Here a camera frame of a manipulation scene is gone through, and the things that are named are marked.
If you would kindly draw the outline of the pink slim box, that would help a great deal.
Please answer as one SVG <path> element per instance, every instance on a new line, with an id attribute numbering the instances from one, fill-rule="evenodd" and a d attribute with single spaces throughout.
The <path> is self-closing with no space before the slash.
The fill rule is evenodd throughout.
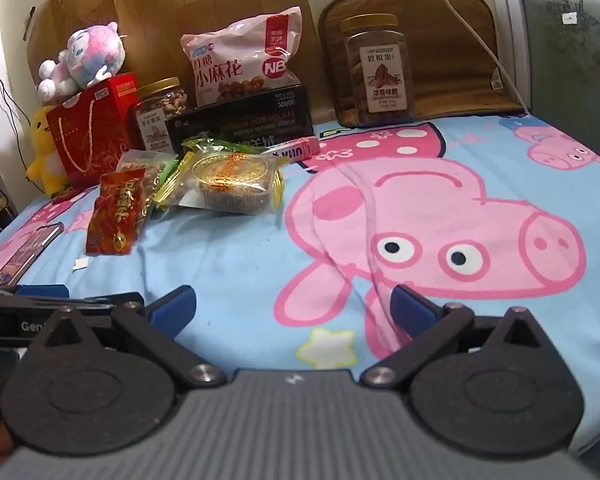
<path id="1" fill-rule="evenodd" d="M 265 154 L 283 157 L 288 162 L 304 162 L 321 153 L 320 141 L 315 136 L 306 136 L 271 146 Z"/>

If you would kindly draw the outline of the red snack packet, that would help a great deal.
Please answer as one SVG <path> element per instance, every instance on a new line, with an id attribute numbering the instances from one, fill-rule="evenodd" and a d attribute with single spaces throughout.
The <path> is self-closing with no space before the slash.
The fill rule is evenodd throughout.
<path id="1" fill-rule="evenodd" d="M 110 172 L 100 177 L 99 196 L 87 227 L 87 255 L 122 256 L 131 252 L 137 219 L 145 203 L 144 177 L 144 168 Z"/>

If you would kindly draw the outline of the pecan jar gold lid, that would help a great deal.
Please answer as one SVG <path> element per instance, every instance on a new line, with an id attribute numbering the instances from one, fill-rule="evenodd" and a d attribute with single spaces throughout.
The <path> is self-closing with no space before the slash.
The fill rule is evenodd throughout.
<path id="1" fill-rule="evenodd" d="M 366 13 L 340 23 L 360 127 L 406 124 L 415 118 L 407 42 L 391 13 Z"/>

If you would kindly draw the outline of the smartphone on bed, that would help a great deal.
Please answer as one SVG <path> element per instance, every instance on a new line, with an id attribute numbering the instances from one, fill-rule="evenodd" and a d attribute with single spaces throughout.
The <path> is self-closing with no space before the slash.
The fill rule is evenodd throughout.
<path id="1" fill-rule="evenodd" d="M 65 231 L 61 222 L 21 231 L 0 248 L 0 285 L 15 285 L 35 260 Z"/>

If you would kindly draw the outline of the grey patterned cabinet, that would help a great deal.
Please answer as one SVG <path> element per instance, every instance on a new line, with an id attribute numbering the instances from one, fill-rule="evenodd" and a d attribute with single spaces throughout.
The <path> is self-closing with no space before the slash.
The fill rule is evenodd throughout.
<path id="1" fill-rule="evenodd" d="M 532 115 L 600 155 L 600 0 L 494 1 Z"/>

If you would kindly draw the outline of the brown seat cushion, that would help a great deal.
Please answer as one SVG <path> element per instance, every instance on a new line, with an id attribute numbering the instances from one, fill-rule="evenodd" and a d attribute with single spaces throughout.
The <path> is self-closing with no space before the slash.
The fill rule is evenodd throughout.
<path id="1" fill-rule="evenodd" d="M 353 127 L 356 121 L 340 23 L 366 13 L 398 18 L 406 37 L 419 120 L 522 111 L 486 48 L 443 0 L 335 0 L 322 12 L 317 30 L 340 125 Z"/>

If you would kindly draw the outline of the wooden headboard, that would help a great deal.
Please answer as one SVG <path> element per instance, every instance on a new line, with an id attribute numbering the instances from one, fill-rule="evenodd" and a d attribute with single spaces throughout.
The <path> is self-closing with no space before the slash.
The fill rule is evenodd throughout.
<path id="1" fill-rule="evenodd" d="M 181 36 L 213 32 L 241 18 L 291 6 L 301 10 L 302 36 L 289 67 L 306 87 L 314 122 L 327 122 L 335 112 L 308 0 L 45 0 L 34 14 L 28 65 L 35 74 L 43 61 L 56 58 L 72 32 L 116 22 L 126 51 L 124 70 L 134 73 L 140 84 L 175 76 L 192 91 L 193 67 Z"/>

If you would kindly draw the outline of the yellow plush duck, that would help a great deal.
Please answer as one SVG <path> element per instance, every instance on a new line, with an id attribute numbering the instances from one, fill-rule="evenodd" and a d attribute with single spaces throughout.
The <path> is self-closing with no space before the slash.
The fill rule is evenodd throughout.
<path id="1" fill-rule="evenodd" d="M 46 118 L 46 115 L 53 109 L 53 105 L 43 106 L 35 112 L 31 119 L 30 137 L 35 158 L 26 172 L 30 181 L 42 184 L 42 189 L 48 197 L 55 197 L 69 186 L 65 167 L 60 160 Z"/>

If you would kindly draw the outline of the mooncake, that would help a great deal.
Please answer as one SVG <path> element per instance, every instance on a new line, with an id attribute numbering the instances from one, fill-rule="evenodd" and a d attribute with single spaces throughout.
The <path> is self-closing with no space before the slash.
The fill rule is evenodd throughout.
<path id="1" fill-rule="evenodd" d="M 289 158 L 206 136 L 189 138 L 182 148 L 178 166 L 154 196 L 157 205 L 269 214 L 282 203 Z"/>

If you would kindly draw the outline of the Peppa Pig bed sheet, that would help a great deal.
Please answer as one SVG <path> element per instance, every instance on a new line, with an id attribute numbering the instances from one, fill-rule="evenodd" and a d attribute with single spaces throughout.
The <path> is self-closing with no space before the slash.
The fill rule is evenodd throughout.
<path id="1" fill-rule="evenodd" d="M 36 202 L 0 234 L 0 271 L 59 223 L 24 284 L 149 301 L 190 286 L 178 341 L 223 370 L 362 372 L 413 338 L 391 318 L 399 285 L 478 315 L 524 307 L 583 392 L 573 447 L 600 439 L 600 155 L 533 117 L 437 119 L 323 132 L 284 181 L 256 216 L 159 210 L 125 256 L 85 253 L 94 192 Z"/>

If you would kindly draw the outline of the green nut snack bag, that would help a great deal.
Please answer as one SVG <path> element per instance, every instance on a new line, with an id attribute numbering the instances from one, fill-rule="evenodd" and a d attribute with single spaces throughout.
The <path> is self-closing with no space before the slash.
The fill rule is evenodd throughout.
<path id="1" fill-rule="evenodd" d="M 178 166 L 178 156 L 173 153 L 131 150 L 121 156 L 117 166 L 118 171 L 144 170 L 144 201 L 136 220 L 137 233 L 142 232 L 144 222 L 154 209 L 154 195 L 176 166 Z"/>

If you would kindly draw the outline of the red gift bag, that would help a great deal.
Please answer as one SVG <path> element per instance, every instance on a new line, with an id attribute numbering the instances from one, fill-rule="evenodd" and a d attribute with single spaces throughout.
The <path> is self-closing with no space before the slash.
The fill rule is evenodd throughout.
<path id="1" fill-rule="evenodd" d="M 125 73 L 94 84 L 46 114 L 57 153 L 74 188 L 99 184 L 123 153 L 144 147 L 134 115 L 137 81 Z"/>

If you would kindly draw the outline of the peanut jar gold lid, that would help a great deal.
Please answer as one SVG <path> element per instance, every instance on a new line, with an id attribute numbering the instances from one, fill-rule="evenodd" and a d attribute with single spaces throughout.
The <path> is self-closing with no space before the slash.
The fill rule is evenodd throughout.
<path id="1" fill-rule="evenodd" d="M 146 151 L 173 154 L 166 122 L 189 110 L 188 96 L 178 77 L 146 84 L 136 92 L 134 116 Z"/>

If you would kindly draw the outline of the pink plush toy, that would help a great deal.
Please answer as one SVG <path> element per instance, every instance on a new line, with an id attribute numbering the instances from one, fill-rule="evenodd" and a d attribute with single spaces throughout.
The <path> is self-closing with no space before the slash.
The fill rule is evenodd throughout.
<path id="1" fill-rule="evenodd" d="M 38 100 L 42 105 L 61 104 L 116 76 L 125 57 L 117 22 L 79 29 L 69 37 L 57 61 L 45 60 L 38 68 Z"/>

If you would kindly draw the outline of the black wool product box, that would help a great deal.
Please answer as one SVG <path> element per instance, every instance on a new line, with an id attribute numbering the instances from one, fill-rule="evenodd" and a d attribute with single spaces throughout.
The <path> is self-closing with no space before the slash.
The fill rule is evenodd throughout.
<path id="1" fill-rule="evenodd" d="M 314 133 L 302 84 L 199 107 L 168 119 L 166 128 L 178 154 L 185 140 L 197 136 L 268 148 Z"/>

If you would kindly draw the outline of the pink fried twist snack bag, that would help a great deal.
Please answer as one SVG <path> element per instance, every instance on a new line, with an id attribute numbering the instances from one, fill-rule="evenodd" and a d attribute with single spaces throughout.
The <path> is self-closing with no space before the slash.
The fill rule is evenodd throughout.
<path id="1" fill-rule="evenodd" d="M 288 64 L 299 50 L 301 36 L 298 6 L 244 18 L 215 32 L 181 36 L 194 71 L 196 105 L 298 84 Z"/>

